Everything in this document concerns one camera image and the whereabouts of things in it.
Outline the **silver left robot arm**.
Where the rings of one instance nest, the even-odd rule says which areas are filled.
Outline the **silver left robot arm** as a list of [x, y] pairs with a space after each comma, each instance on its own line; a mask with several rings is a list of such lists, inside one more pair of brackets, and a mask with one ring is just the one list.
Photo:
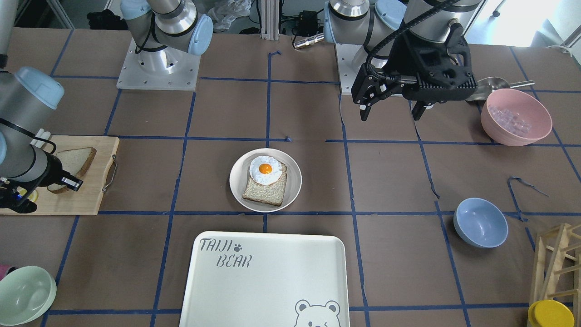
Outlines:
[[477, 91], [465, 29], [479, 0], [329, 0], [324, 8], [328, 43], [360, 45], [363, 60], [350, 87], [360, 118], [392, 95], [414, 101], [414, 120], [448, 101]]

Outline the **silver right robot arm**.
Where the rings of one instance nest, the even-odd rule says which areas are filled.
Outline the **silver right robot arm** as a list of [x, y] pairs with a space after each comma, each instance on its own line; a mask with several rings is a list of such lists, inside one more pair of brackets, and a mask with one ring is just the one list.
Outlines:
[[56, 110], [64, 88], [38, 69], [24, 66], [16, 73], [6, 70], [8, 47], [18, 2], [0, 3], [0, 175], [2, 208], [15, 213], [33, 213], [29, 199], [36, 188], [52, 184], [78, 191], [82, 180], [64, 170], [60, 159], [32, 144], [38, 130]]

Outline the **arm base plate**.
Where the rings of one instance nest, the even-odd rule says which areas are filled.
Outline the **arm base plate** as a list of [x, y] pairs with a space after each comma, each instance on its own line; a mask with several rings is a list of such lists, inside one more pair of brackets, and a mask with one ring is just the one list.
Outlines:
[[335, 44], [341, 95], [351, 95], [351, 87], [368, 53], [363, 45]]
[[117, 89], [195, 91], [201, 57], [166, 48], [158, 52], [142, 50], [136, 53], [136, 43], [131, 40]]

